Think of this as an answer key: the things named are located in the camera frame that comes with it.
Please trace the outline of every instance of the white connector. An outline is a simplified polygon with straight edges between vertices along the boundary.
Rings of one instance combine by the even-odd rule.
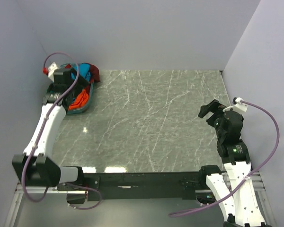
[[[54,82],[53,79],[53,72],[55,70],[57,70],[59,67],[58,65],[54,62],[53,64],[50,65],[50,67],[48,67],[48,78],[51,79],[52,82]]]
[[[238,112],[239,114],[244,114],[247,111],[247,104],[242,103],[241,101],[243,101],[242,98],[236,98],[235,105],[230,105],[228,107],[226,107],[225,109],[223,109],[223,112],[228,111],[228,110],[233,110],[235,112]]]

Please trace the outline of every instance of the cloth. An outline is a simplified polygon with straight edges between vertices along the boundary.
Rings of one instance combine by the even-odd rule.
[[[65,66],[65,68],[71,68],[71,65],[68,64]],[[81,93],[74,99],[73,103],[68,108],[69,110],[75,110],[85,106],[89,100],[90,85],[93,82],[100,82],[99,69],[94,65],[91,65],[89,63],[83,63],[79,65],[79,72],[82,77],[89,81],[89,85],[85,87],[81,91]]]

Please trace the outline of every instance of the blue cloth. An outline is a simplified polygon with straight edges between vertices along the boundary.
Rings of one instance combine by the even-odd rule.
[[[81,64],[79,65],[79,73],[80,75],[87,80],[88,82],[90,82],[90,72],[89,72],[89,65],[88,64]],[[71,78],[75,79],[76,75],[74,75],[73,73],[71,74]]]

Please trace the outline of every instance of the white backdrop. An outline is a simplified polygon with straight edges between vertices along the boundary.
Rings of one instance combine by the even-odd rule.
[[[18,3],[47,52],[100,69],[223,70],[259,0]]]
[[[284,227],[284,0],[262,0],[223,73],[230,97],[266,108],[280,126],[280,145],[260,171],[278,226]],[[253,166],[269,155],[275,127],[264,113],[249,107],[243,139]]]
[[[17,184],[11,165],[37,126],[48,79],[46,57],[14,0],[0,0],[0,227]]]

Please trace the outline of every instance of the marble surface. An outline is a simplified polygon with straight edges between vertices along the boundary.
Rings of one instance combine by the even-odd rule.
[[[229,100],[217,70],[104,70],[92,104],[63,120],[53,148],[62,166],[97,172],[198,171],[222,167],[200,106]]]

